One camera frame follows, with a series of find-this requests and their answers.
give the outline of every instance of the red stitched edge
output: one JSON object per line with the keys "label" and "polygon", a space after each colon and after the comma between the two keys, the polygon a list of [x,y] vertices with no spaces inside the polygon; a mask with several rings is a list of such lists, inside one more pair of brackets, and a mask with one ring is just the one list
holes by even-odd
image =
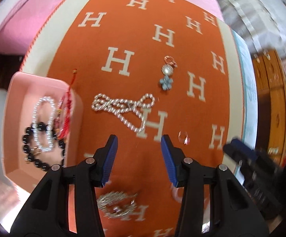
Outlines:
{"label": "red stitched edge", "polygon": [[35,44],[38,36],[40,35],[41,31],[43,30],[43,28],[46,26],[46,24],[49,22],[50,18],[53,16],[53,14],[57,11],[57,9],[65,2],[66,0],[62,0],[53,10],[53,12],[48,16],[48,18],[46,19],[45,23],[42,25],[42,27],[39,29],[39,31],[37,32],[36,36],[34,37],[34,39],[32,40],[31,44],[29,45],[29,48],[24,56],[24,59],[20,65],[19,71],[22,72],[24,66],[25,66],[25,62],[27,61],[28,55],[32,50],[33,45]]}

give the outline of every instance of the cabinet door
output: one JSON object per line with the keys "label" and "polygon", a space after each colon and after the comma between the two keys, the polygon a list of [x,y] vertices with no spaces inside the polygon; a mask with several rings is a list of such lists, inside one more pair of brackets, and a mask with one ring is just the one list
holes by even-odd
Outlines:
{"label": "cabinet door", "polygon": [[270,90],[271,119],[268,153],[280,155],[283,152],[286,132],[286,99],[283,88]]}
{"label": "cabinet door", "polygon": [[276,52],[265,52],[262,57],[267,71],[269,88],[283,86],[280,60],[277,58]]}
{"label": "cabinet door", "polygon": [[262,56],[252,60],[254,67],[257,90],[269,89],[266,67]]}

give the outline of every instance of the red string bracelet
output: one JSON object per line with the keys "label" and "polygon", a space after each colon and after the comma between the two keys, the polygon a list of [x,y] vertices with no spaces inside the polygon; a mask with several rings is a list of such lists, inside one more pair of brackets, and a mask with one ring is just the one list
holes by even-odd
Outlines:
{"label": "red string bracelet", "polygon": [[[75,81],[76,78],[76,73],[77,69],[73,70],[73,78],[71,81],[71,84],[68,87],[67,92],[63,95],[62,99],[58,103],[57,107],[57,117],[54,120],[54,124],[56,126],[56,133],[57,133],[57,140],[62,140],[63,138],[66,138],[69,132],[69,124],[70,124],[70,117],[71,117],[71,105],[72,105],[72,100],[71,100],[71,87]],[[64,105],[64,101],[66,98],[66,104],[64,109],[62,109]],[[60,125],[60,116],[64,113],[64,124],[63,127]]]}

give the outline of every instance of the metal bolt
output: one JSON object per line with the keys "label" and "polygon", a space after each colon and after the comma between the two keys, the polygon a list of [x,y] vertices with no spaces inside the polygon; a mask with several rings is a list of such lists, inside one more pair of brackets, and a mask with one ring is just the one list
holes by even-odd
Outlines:
{"label": "metal bolt", "polygon": [[227,166],[224,164],[219,165],[219,169],[222,171],[226,171],[227,170]]}
{"label": "metal bolt", "polygon": [[55,164],[55,165],[53,165],[53,166],[51,167],[51,169],[52,169],[53,171],[57,171],[57,170],[60,169],[60,165]]}
{"label": "metal bolt", "polygon": [[192,158],[188,158],[188,157],[183,159],[183,162],[185,162],[186,164],[191,164],[192,161],[193,161]]}
{"label": "metal bolt", "polygon": [[95,162],[95,159],[94,158],[87,158],[86,159],[86,163],[87,164],[93,164]]}

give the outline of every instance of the pink bedsheet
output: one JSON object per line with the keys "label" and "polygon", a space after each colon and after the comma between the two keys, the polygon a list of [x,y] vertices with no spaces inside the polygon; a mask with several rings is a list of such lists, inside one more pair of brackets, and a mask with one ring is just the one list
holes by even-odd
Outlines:
{"label": "pink bedsheet", "polygon": [[[36,33],[62,0],[29,0],[0,31],[0,53],[24,55]],[[216,0],[187,0],[223,20]]]}

